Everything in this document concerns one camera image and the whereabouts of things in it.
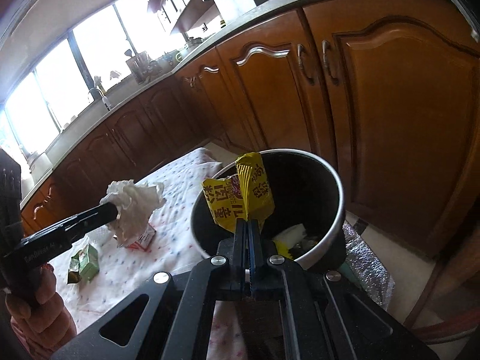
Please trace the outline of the left hand holding gripper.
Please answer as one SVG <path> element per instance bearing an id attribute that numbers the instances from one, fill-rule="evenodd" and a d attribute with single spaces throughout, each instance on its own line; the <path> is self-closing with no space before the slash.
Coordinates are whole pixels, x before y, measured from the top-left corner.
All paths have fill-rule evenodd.
<path id="1" fill-rule="evenodd" d="M 54 268 L 41 267 L 41 282 L 33 310 L 26 301 L 7 294 L 5 304 L 10 325 L 32 359 L 50 359 L 53 353 L 77 335 L 77 327 L 64 300 L 56 291 Z"/>

